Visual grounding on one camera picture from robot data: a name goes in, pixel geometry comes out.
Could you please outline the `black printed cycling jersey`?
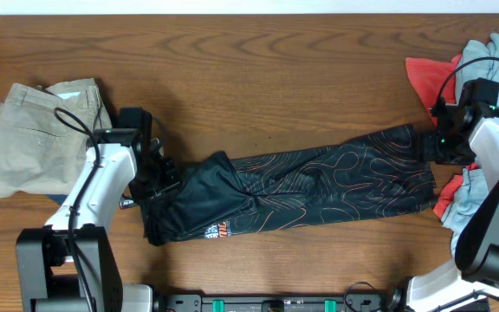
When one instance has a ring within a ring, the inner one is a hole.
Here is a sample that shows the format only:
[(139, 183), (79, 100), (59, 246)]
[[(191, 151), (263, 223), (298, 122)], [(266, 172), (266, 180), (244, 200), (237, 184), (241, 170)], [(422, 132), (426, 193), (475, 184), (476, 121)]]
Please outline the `black printed cycling jersey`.
[(422, 211), (436, 182), (414, 143), (413, 126), (403, 125), (334, 146), (213, 153), (182, 171), (178, 189), (141, 203), (145, 237), (160, 246)]

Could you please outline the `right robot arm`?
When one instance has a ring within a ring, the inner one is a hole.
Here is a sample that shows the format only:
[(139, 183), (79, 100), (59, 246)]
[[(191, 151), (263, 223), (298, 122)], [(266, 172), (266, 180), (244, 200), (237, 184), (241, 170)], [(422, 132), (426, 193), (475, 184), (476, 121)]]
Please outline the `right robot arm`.
[(421, 160), (477, 163), (489, 189), (459, 236), (455, 256), (432, 272), (397, 287), (388, 311), (454, 311), (486, 298), (499, 300), (499, 83), (467, 81), (456, 105), (438, 98), (435, 131), (418, 137)]

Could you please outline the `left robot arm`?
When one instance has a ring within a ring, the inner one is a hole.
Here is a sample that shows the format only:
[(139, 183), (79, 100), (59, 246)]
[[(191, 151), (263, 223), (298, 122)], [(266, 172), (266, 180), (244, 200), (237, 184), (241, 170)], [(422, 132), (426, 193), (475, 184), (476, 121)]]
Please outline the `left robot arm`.
[(158, 310), (162, 304), (151, 286), (122, 282), (108, 239), (117, 210), (161, 198), (180, 185), (172, 159), (152, 137), (157, 120), (127, 107), (115, 128), (91, 130), (63, 108), (54, 115), (87, 135), (86, 162), (58, 211), (16, 240), (23, 310)]

